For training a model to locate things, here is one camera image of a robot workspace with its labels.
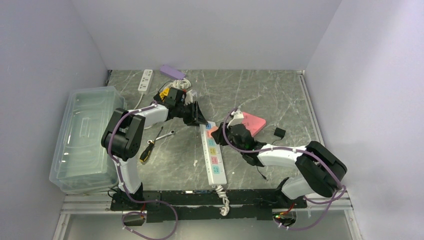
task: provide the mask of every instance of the transparent plastic container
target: transparent plastic container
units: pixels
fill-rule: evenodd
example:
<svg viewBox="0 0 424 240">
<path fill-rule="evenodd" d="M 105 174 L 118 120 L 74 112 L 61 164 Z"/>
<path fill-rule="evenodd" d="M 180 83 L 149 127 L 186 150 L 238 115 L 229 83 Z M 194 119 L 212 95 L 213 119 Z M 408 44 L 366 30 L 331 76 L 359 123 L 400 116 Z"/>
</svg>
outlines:
<svg viewBox="0 0 424 240">
<path fill-rule="evenodd" d="M 50 181 L 65 193 L 96 192 L 118 183 L 102 135 L 114 109 L 125 100 L 113 86 L 70 93 L 57 138 Z"/>
</svg>

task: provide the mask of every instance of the power strip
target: power strip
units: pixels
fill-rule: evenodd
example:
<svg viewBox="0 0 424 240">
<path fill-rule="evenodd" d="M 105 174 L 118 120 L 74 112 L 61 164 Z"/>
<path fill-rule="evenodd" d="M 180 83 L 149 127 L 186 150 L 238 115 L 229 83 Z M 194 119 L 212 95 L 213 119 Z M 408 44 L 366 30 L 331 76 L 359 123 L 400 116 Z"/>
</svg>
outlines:
<svg viewBox="0 0 424 240">
<path fill-rule="evenodd" d="M 153 70 L 152 69 L 144 70 L 143 76 L 141 76 L 140 85 L 138 85 L 138 91 L 141 94 L 147 93 L 149 91 L 152 78 L 153 78 Z"/>
<path fill-rule="evenodd" d="M 209 181 L 209 185 L 213 188 L 227 184 L 227 177 L 225 175 L 220 146 L 208 135 L 209 129 L 215 126 L 216 124 L 213 121 L 207 121 L 207 125 L 200 125 L 201 143 L 203 146 L 204 161 L 206 163 L 207 179 Z"/>
</svg>

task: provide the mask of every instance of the pink eraser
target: pink eraser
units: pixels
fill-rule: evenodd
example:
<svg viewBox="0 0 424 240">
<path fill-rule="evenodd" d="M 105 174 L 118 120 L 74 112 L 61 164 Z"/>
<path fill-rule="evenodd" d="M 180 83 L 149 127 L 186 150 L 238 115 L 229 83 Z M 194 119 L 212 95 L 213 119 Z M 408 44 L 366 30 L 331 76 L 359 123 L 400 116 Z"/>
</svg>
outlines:
<svg viewBox="0 0 424 240">
<path fill-rule="evenodd" d="M 243 112 L 243 116 L 244 119 L 241 121 L 241 123 L 246 127 L 247 130 L 250 131 L 252 137 L 258 134 L 259 131 L 261 131 L 267 124 L 265 119 L 249 114 L 247 112 Z"/>
</svg>

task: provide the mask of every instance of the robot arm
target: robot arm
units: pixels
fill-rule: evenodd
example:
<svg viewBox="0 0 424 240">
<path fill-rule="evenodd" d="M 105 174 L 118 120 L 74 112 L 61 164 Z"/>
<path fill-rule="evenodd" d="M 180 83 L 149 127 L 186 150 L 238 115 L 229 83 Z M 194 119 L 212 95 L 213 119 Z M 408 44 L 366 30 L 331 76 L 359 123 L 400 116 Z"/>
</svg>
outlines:
<svg viewBox="0 0 424 240">
<path fill-rule="evenodd" d="M 185 104 L 185 96 L 186 93 L 177 88 L 170 88 L 165 97 L 160 97 L 158 93 L 154 97 L 157 103 L 151 105 L 148 110 L 130 114 L 119 125 L 120 129 L 113 137 L 111 153 L 118 160 L 118 162 L 114 161 L 114 164 L 117 172 L 119 172 L 118 165 L 120 166 L 122 179 L 129 193 L 134 194 L 142 185 L 142 181 L 137 173 L 138 160 L 135 155 L 140 149 L 145 126 L 165 122 L 175 117 L 182 118 L 188 126 L 205 125 L 208 123 L 203 117 L 198 103 L 195 101 Z M 108 149 L 114 128 L 124 115 L 132 111 L 122 108 L 114 110 L 101 138 L 102 147 Z M 120 177 L 119 188 L 124 191 Z"/>
<path fill-rule="evenodd" d="M 299 176 L 285 178 L 279 184 L 276 189 L 279 201 L 290 203 L 300 196 L 311 193 L 330 198 L 338 189 L 338 185 L 331 174 L 310 155 L 319 157 L 339 181 L 345 176 L 347 168 L 322 144 L 311 141 L 308 145 L 299 147 L 273 146 L 256 141 L 249 130 L 239 122 L 239 120 L 230 121 L 228 128 L 225 129 L 225 135 L 235 148 L 248 152 L 240 152 L 248 164 L 258 167 L 281 166 L 300 171 Z M 211 135 L 217 144 L 228 145 L 223 136 L 223 123 Z"/>
</svg>

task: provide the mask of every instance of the gray marble table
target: gray marble table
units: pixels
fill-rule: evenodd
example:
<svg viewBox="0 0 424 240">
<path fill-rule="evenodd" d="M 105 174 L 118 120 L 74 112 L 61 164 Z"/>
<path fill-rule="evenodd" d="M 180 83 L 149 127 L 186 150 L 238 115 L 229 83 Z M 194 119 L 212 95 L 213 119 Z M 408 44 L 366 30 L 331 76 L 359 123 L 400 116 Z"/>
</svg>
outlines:
<svg viewBox="0 0 424 240">
<path fill-rule="evenodd" d="M 255 139 L 271 143 L 276 127 L 287 131 L 275 145 L 302 146 L 317 140 L 308 112 L 306 96 L 296 71 L 280 70 L 183 70 L 197 91 L 200 110 L 209 121 L 219 124 L 235 106 L 243 112 L 266 120 L 265 128 Z M 108 86 L 114 86 L 125 98 L 128 109 L 137 104 L 137 91 L 142 70 L 114 70 Z M 170 79 L 155 70 L 152 85 L 140 106 L 147 106 L 158 89 Z M 158 140 L 146 164 L 139 163 L 138 173 L 145 190 L 210 190 L 199 127 L 186 126 L 175 118 L 145 129 L 137 157 L 147 141 L 163 126 L 163 133 L 175 130 L 173 136 Z M 286 177 L 297 174 L 294 169 L 260 167 L 265 180 L 242 156 L 229 146 L 221 146 L 227 177 L 226 189 L 276 188 Z"/>
</svg>

